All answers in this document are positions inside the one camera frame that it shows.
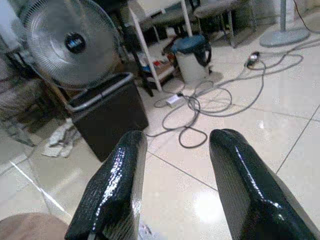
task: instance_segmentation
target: trash can lid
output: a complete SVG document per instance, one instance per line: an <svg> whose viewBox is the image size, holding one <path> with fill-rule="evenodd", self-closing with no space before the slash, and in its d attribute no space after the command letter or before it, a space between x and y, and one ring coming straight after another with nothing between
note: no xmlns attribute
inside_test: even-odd
<svg viewBox="0 0 320 240"><path fill-rule="evenodd" d="M174 54L177 52L192 54L197 47L204 45L206 42L207 41L203 35L179 38L174 42L171 50Z"/></svg>

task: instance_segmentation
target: white trash can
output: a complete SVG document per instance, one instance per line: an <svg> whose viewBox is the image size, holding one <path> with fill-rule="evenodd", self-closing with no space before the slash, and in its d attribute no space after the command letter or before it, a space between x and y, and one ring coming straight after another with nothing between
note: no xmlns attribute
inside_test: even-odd
<svg viewBox="0 0 320 240"><path fill-rule="evenodd" d="M199 82L209 76L212 53L211 46L204 36L195 35L178 39L175 41L172 51L175 53L186 84Z"/></svg>

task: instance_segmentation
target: fan stand base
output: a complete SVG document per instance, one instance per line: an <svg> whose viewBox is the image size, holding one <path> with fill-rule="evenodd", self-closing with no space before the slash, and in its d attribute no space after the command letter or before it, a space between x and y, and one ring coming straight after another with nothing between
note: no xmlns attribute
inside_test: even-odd
<svg viewBox="0 0 320 240"><path fill-rule="evenodd" d="M306 29L291 29L287 31L266 32L260 38L260 45L263 47L280 47L289 44L295 44L307 39L310 32Z"/></svg>

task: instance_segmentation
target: fan grille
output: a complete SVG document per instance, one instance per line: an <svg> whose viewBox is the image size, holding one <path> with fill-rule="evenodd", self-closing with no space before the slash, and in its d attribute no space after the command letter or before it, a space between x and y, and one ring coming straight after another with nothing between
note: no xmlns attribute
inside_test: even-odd
<svg viewBox="0 0 320 240"><path fill-rule="evenodd" d="M91 0L37 0L22 23L33 67L60 87L95 87L119 62L116 29Z"/></svg>

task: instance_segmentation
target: power strip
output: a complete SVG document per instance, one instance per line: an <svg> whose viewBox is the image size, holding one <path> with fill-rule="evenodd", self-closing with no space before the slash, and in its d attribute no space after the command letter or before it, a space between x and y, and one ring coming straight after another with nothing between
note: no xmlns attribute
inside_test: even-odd
<svg viewBox="0 0 320 240"><path fill-rule="evenodd" d="M178 96L177 94L169 97L166 100L166 104L168 104L171 108L176 108L185 103L185 98L183 96Z"/></svg>

